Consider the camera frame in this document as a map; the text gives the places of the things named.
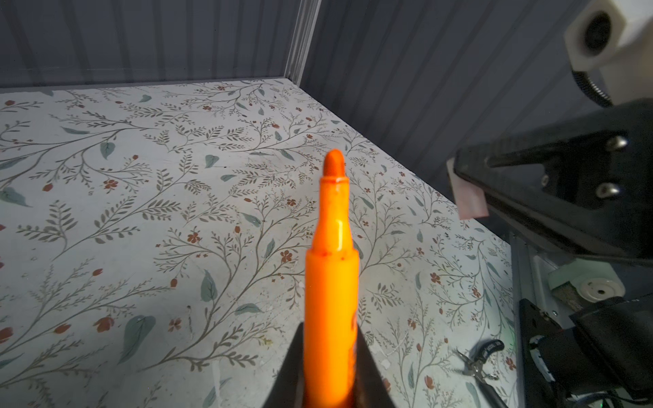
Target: camera lens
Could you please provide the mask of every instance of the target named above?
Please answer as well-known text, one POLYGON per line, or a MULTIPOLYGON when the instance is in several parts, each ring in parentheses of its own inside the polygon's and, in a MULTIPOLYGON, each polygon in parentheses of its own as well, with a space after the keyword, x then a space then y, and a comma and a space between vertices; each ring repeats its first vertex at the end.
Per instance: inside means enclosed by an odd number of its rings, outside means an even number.
POLYGON ((602 12, 592 19, 585 31, 585 46, 593 54, 598 55, 610 41, 612 24, 610 16, 602 12))

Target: pliers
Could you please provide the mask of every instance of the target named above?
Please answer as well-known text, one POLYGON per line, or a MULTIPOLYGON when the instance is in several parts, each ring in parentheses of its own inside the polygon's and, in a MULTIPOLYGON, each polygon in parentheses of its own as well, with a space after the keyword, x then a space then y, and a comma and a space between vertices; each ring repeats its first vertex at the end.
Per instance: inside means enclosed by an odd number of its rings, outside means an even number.
POLYGON ((481 392, 492 408, 508 408, 508 406, 503 402, 501 397, 499 397, 499 394, 496 393, 494 387, 485 382, 485 378, 498 380, 499 377, 484 373, 483 364, 487 362, 492 353, 501 351, 503 348, 504 345, 501 340, 488 341, 479 347, 474 359, 470 359, 456 349, 456 353, 458 353, 463 361, 465 361, 465 370, 462 373, 476 378, 476 384, 479 386, 481 392))

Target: pink pad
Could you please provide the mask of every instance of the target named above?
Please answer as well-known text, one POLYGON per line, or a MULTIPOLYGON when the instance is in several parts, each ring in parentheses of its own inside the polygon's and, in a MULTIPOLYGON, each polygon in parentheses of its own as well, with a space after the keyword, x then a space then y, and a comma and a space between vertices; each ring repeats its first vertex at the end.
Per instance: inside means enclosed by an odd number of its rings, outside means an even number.
POLYGON ((453 162, 453 157, 447 160, 447 171, 451 180, 453 199, 458 206, 458 216, 460 219, 489 216, 485 193, 480 187, 458 177, 453 171, 453 162))

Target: metal frame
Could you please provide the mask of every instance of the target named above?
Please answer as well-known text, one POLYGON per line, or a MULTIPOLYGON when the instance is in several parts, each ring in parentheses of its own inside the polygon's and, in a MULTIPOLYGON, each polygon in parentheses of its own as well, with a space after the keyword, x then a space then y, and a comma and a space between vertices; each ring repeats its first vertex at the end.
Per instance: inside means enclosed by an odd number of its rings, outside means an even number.
POLYGON ((291 49, 283 72, 283 75, 297 86, 302 81, 304 74, 320 4, 322 4, 322 0, 300 0, 291 49))

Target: marker tip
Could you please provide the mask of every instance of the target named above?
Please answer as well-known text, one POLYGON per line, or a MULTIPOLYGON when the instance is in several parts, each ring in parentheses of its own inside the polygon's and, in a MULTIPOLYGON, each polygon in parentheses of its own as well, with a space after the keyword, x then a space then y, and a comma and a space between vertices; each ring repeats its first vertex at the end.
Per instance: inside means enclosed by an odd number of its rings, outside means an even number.
POLYGON ((326 154, 323 175, 325 177, 345 176, 345 157, 340 150, 333 149, 326 154))

